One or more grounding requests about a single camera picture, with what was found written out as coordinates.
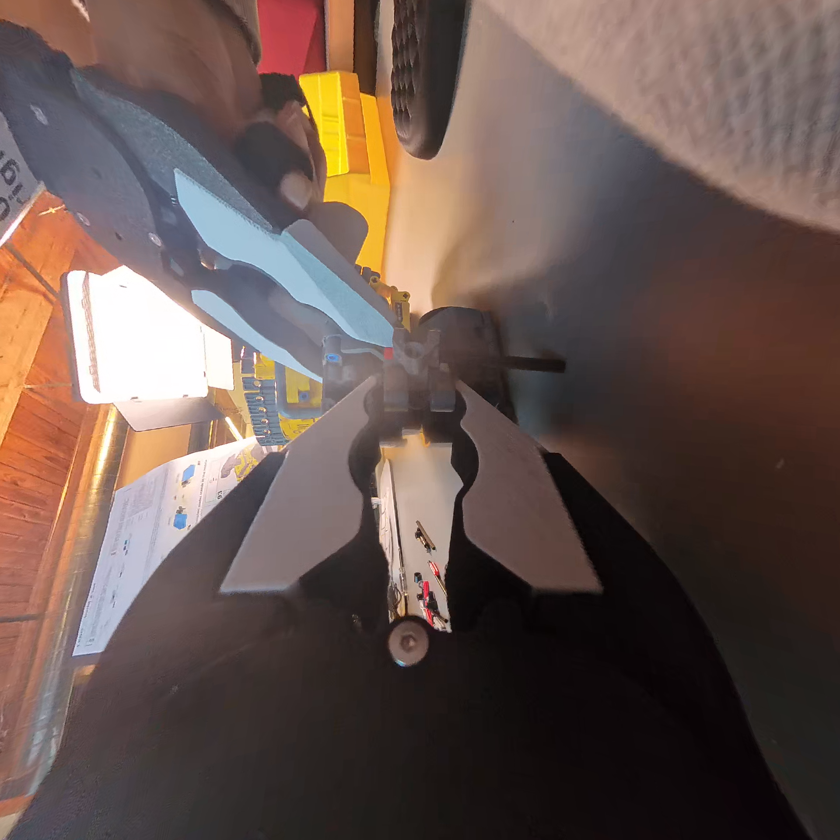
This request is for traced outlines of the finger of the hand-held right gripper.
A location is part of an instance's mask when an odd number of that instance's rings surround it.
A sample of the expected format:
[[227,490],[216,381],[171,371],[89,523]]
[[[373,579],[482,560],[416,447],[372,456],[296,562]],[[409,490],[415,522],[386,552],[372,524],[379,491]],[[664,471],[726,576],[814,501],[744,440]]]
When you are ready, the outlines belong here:
[[210,290],[191,290],[190,299],[196,315],[216,331],[322,382],[322,342],[329,335],[329,317],[322,311],[280,289],[267,297],[247,292],[235,302]]
[[319,310],[354,340],[393,346],[396,322],[386,300],[307,219],[280,233],[253,222],[191,176],[174,170],[176,196],[203,242],[253,267],[296,302]]

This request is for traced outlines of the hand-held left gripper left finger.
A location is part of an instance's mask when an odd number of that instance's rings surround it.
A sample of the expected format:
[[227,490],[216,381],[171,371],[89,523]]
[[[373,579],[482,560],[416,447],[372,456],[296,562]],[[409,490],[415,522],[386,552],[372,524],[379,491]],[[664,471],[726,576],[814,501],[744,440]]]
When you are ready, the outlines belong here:
[[369,423],[369,377],[289,444],[219,591],[285,592],[344,548],[361,528],[364,493],[350,457]]

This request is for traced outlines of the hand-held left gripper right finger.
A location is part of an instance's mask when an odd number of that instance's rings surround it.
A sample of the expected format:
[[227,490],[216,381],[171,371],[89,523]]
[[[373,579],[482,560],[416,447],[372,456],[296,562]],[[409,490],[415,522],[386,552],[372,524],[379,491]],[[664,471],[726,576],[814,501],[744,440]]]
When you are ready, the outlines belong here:
[[601,594],[541,447],[467,384],[456,387],[478,458],[462,502],[466,537],[536,592]]

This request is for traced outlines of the yellow brick-built vehicle model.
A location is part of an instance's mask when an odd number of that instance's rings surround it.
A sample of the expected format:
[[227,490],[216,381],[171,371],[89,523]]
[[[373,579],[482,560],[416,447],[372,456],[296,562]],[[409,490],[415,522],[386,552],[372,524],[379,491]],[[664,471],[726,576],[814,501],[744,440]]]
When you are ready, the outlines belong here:
[[390,349],[374,350],[351,339],[329,341],[323,359],[337,380],[323,386],[308,374],[245,345],[238,356],[248,422],[263,446],[282,448],[306,431],[338,400],[370,376],[382,372]]

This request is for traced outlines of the grey brick engine assembly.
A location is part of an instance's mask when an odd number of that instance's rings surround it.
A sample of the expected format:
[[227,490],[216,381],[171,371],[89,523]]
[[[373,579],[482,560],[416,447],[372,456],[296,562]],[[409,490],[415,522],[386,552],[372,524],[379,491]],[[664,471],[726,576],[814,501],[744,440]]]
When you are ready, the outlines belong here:
[[[382,372],[371,376],[380,388],[373,395],[371,412],[379,424],[382,443],[395,445],[398,437],[414,433],[422,433],[429,444],[451,442],[463,416],[458,407],[458,382],[467,384],[510,420],[516,420],[507,372],[500,364],[498,330],[488,313],[473,308],[438,308],[422,316],[413,330],[396,328],[393,337],[394,359],[384,361]],[[329,341],[336,339],[384,349],[344,334],[327,336],[322,342],[325,396],[328,382],[338,379],[328,373],[323,359]]]

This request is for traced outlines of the grey desk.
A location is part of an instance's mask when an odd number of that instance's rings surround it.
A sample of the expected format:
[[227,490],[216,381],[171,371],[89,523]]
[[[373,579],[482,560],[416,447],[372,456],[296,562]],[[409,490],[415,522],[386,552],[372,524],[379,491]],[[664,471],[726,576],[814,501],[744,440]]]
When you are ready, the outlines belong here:
[[431,161],[391,125],[386,270],[492,311],[520,423],[654,547],[703,615],[814,838],[838,838],[838,237],[667,162],[483,2]]

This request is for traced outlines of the person's right hand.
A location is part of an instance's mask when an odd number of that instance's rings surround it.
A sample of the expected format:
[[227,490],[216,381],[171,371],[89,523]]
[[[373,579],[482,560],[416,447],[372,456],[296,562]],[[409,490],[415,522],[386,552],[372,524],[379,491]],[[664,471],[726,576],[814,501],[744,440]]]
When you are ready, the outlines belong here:
[[295,214],[312,217],[322,207],[319,131],[297,78],[258,72],[256,2],[81,5],[103,75],[185,106],[208,142]]

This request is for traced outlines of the bright light panel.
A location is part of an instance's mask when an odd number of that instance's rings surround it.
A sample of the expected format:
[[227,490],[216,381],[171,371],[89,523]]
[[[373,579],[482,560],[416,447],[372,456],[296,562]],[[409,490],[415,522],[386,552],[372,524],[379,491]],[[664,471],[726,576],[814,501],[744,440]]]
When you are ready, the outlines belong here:
[[233,344],[126,266],[60,280],[76,401],[111,405],[134,432],[224,420]]

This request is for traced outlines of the yellow plastic bin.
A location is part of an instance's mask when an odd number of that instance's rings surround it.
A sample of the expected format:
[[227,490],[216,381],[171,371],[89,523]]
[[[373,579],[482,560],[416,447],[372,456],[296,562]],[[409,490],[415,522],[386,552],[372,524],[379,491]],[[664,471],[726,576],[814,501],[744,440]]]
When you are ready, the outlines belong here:
[[325,198],[362,214],[368,233],[358,263],[381,275],[391,184],[376,99],[347,71],[305,74],[299,84],[326,156]]

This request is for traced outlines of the pile of small brick pins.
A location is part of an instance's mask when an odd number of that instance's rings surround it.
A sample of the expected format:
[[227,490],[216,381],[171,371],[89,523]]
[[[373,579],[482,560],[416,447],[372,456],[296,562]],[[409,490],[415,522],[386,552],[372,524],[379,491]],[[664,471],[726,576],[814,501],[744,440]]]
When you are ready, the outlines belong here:
[[449,630],[448,619],[441,613],[436,595],[430,588],[429,582],[423,578],[420,572],[415,572],[413,577],[414,582],[419,587],[416,598],[422,607],[423,618],[432,628],[440,631]]

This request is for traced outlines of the building instruction booklet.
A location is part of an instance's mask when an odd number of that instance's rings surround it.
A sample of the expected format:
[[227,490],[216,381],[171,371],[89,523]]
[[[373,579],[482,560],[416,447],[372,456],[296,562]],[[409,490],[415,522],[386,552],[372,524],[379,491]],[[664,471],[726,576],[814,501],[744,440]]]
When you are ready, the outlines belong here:
[[115,491],[75,657],[103,652],[163,559],[269,453],[249,437],[171,460]]

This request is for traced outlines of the silver metal pole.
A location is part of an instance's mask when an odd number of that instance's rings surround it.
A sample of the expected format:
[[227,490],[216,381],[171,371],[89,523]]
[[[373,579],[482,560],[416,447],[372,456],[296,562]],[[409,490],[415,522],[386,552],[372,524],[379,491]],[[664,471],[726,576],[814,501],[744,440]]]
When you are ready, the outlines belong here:
[[14,714],[3,742],[3,798],[32,795],[55,759],[75,674],[73,650],[106,531],[128,425],[114,406],[91,406],[25,613],[15,660]]

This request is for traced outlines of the red plastic bin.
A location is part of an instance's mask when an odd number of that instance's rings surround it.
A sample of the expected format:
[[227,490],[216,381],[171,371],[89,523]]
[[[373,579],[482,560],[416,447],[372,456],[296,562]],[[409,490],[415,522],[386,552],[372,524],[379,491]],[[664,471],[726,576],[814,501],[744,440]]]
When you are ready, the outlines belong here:
[[259,73],[300,75],[327,69],[323,1],[258,1]]

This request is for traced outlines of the black honeycomb pad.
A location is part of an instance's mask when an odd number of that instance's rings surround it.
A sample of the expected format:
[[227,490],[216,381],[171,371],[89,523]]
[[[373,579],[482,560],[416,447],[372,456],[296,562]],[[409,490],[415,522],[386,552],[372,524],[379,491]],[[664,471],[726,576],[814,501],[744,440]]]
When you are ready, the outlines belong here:
[[440,151],[455,101],[466,1],[394,1],[391,102],[404,151],[431,160]]

